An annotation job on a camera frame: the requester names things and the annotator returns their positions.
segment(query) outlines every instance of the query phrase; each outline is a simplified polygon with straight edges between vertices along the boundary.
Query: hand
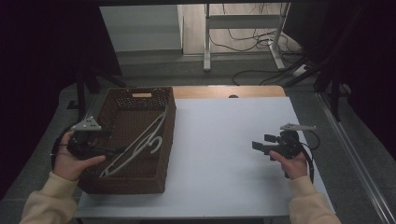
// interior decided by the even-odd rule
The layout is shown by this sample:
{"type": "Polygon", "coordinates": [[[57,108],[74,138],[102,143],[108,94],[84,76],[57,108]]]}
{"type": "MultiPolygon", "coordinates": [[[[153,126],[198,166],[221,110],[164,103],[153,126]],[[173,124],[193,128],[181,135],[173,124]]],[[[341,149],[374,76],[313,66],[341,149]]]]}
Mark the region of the hand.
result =
{"type": "Polygon", "coordinates": [[[303,152],[300,152],[298,156],[291,160],[274,151],[270,151],[270,156],[280,162],[282,170],[288,173],[290,180],[307,175],[306,159],[303,152]]]}
{"type": "Polygon", "coordinates": [[[52,172],[64,179],[75,181],[79,178],[83,170],[104,161],[106,156],[93,157],[85,161],[75,158],[66,147],[72,135],[73,132],[68,132],[62,137],[52,172]]]}

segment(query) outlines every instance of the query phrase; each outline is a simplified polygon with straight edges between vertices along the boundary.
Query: right hand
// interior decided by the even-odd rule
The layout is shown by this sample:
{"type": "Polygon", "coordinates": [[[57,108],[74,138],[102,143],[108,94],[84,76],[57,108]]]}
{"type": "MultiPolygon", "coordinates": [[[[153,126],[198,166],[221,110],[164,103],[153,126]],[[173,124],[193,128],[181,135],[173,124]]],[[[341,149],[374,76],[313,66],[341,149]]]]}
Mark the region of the right hand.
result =
{"type": "Polygon", "coordinates": [[[270,151],[270,156],[280,162],[282,170],[288,174],[290,180],[307,175],[306,159],[303,152],[300,152],[300,154],[291,160],[284,158],[274,151],[270,151]]]}

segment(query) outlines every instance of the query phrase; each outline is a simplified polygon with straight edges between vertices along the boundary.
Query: metal bracket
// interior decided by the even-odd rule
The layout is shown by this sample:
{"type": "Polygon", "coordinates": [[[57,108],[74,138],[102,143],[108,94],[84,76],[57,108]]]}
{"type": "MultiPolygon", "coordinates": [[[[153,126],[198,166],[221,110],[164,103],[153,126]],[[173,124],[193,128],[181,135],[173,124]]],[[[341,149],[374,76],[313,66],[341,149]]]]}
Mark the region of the metal bracket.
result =
{"type": "Polygon", "coordinates": [[[71,131],[102,131],[102,127],[96,122],[93,116],[84,119],[82,122],[73,125],[71,131]]]}
{"type": "Polygon", "coordinates": [[[286,130],[286,131],[314,131],[316,129],[317,127],[315,126],[312,127],[312,126],[305,126],[305,125],[292,124],[292,123],[288,123],[280,127],[280,130],[286,130]]]}

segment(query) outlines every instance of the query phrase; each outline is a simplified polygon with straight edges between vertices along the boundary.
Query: table leg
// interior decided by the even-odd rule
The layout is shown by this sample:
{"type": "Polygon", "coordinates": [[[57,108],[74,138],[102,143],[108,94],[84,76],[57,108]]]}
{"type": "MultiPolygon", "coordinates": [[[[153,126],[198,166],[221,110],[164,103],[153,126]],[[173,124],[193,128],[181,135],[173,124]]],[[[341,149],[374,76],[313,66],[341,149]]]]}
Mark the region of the table leg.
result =
{"type": "Polygon", "coordinates": [[[210,71],[210,40],[209,40],[210,13],[209,4],[205,6],[205,51],[204,51],[204,71],[210,71]]]}
{"type": "Polygon", "coordinates": [[[275,60],[275,63],[276,63],[276,67],[277,67],[278,70],[284,70],[285,69],[285,65],[283,64],[282,59],[281,59],[281,57],[279,55],[279,52],[277,50],[277,44],[279,42],[280,33],[282,32],[283,25],[285,23],[286,14],[287,14],[287,11],[289,9],[289,5],[290,5],[290,3],[287,3],[284,8],[281,8],[282,12],[280,13],[280,16],[279,16],[279,22],[277,24],[276,33],[275,33],[275,36],[274,36],[274,41],[268,41],[268,44],[270,45],[269,48],[271,50],[271,54],[274,57],[274,60],[275,60]]]}

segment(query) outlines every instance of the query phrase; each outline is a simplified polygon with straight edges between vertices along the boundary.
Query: wall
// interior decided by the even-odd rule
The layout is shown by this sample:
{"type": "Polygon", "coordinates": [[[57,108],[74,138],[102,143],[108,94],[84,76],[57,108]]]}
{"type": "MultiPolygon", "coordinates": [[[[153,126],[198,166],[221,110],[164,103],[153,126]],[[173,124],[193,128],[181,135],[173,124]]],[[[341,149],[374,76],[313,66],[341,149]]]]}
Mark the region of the wall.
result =
{"type": "Polygon", "coordinates": [[[100,7],[114,50],[181,49],[178,6],[100,7]]]}

